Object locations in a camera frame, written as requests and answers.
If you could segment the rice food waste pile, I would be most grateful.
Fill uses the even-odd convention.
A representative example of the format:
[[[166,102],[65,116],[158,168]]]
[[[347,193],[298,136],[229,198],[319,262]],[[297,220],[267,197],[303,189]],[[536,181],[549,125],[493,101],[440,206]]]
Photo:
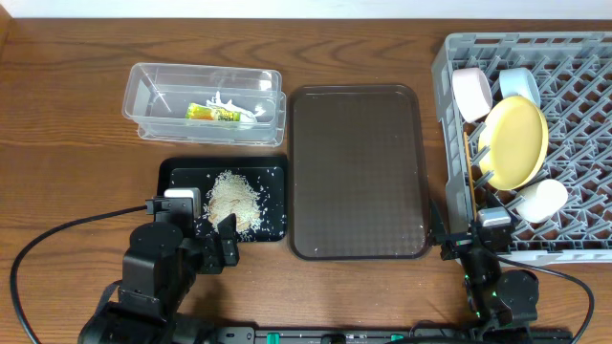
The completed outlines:
[[[201,168],[186,177],[202,192],[205,229],[234,213],[241,242],[277,242],[287,233],[285,173],[280,167]]]

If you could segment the white green cup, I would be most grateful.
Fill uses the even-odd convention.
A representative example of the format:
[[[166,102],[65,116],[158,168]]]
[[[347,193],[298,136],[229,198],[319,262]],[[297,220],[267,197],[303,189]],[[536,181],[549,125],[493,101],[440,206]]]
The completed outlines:
[[[543,223],[559,211],[569,194],[565,186],[548,179],[532,184],[517,193],[523,201],[515,208],[518,215],[529,223]]]

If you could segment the yellow green snack wrapper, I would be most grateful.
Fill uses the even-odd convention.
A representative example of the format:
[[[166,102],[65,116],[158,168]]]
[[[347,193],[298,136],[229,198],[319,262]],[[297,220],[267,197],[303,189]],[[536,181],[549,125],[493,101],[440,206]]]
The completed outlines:
[[[241,113],[231,111],[218,105],[200,105],[190,103],[187,111],[187,119],[215,120],[215,121],[239,121]]]

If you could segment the yellow round plate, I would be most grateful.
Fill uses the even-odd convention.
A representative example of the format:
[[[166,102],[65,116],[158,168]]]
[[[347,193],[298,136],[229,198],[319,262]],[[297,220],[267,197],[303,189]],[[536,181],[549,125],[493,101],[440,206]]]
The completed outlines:
[[[488,184],[498,190],[516,189],[541,168],[547,154],[549,129],[541,110],[529,99],[508,97],[497,103],[478,137],[478,166],[491,173]]]

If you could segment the white plastic bag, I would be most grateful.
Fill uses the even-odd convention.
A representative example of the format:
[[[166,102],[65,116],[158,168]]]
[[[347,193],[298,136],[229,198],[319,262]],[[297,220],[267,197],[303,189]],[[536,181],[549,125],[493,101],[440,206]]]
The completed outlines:
[[[266,111],[259,105],[257,105],[253,110],[248,110],[234,105],[231,99],[227,102],[223,102],[219,92],[217,92],[214,97],[206,101],[206,106],[208,105],[218,105],[231,111],[240,112],[240,120],[235,122],[256,123],[258,118],[266,113]]]

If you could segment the pink shallow bowl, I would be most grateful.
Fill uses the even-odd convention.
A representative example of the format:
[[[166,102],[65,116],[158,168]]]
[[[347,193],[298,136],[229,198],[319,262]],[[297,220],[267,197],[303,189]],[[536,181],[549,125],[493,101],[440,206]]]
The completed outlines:
[[[466,122],[473,123],[491,111],[491,86],[482,70],[467,68],[454,71],[451,86],[458,110]]]

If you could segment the light blue bowl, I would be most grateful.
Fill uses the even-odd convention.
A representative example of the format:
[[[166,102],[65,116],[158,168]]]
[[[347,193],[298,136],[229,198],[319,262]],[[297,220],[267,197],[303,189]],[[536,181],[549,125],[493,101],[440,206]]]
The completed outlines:
[[[525,97],[536,107],[540,107],[541,99],[536,79],[527,68],[502,70],[498,81],[502,97]]]

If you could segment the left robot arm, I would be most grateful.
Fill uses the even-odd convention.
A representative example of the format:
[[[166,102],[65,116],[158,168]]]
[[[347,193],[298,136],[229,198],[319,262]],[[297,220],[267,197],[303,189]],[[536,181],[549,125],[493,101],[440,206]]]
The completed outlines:
[[[145,202],[154,221],[135,228],[122,278],[106,288],[78,341],[92,344],[217,343],[214,325],[178,312],[199,274],[219,274],[239,262],[237,218],[213,233],[196,233],[193,197]]]

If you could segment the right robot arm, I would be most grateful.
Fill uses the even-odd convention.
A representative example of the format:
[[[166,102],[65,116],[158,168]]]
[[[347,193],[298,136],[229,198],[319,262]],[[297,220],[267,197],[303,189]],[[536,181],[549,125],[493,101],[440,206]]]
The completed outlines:
[[[539,282],[530,269],[503,270],[504,259],[496,254],[511,241],[515,217],[502,206],[486,208],[466,231],[449,234],[435,202],[429,203],[427,238],[441,248],[444,261],[459,260],[470,311],[476,319],[466,325],[442,325],[422,320],[406,331],[322,328],[256,329],[256,343],[512,343],[530,336],[530,324],[537,320]]]

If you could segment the black waste tray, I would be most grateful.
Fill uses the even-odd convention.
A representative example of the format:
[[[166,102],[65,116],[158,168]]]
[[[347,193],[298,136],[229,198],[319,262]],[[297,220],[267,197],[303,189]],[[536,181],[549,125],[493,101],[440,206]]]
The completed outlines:
[[[193,225],[198,237],[218,234],[220,222],[233,214],[240,242],[276,242],[286,229],[286,162],[283,156],[170,158],[160,165],[158,194],[171,188],[200,190]]]

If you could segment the clear plastic waste bin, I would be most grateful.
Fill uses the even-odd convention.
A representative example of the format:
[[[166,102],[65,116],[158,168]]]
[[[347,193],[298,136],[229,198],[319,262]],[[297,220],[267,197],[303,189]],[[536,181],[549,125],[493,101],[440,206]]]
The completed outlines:
[[[145,140],[280,145],[286,124],[286,96],[280,72],[237,67],[138,63],[130,71],[122,113],[139,125]],[[190,103],[221,100],[266,113],[256,123],[187,119]]]

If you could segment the grey dishwasher rack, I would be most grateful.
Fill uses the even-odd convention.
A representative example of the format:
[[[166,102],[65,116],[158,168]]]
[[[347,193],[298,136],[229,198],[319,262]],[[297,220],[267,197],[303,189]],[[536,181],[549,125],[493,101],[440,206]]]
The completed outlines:
[[[555,179],[566,204],[542,224],[518,221],[504,257],[535,266],[608,263],[611,260],[611,34],[610,32],[465,32],[445,39],[431,70],[436,115],[447,154],[446,198],[451,232],[472,220],[463,132],[469,137],[477,208],[496,199],[515,213],[520,198],[498,191],[482,174],[478,137],[483,120],[466,122],[451,90],[454,71],[477,67],[502,99],[499,73],[527,68],[535,77],[548,123],[546,159],[535,175]]]

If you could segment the brown serving tray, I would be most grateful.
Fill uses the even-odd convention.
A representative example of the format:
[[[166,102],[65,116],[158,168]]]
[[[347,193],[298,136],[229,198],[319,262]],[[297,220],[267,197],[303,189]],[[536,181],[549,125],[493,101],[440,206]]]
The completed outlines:
[[[407,86],[307,86],[291,96],[290,245],[306,261],[419,259],[430,200]]]

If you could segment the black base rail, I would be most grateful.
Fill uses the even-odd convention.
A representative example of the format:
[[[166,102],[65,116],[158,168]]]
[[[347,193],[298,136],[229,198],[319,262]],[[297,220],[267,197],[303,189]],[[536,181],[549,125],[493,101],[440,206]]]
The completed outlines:
[[[213,344],[376,344],[376,343],[570,343],[573,335],[565,330],[525,328],[489,331],[421,321],[407,329],[298,329],[222,327],[205,340]]]

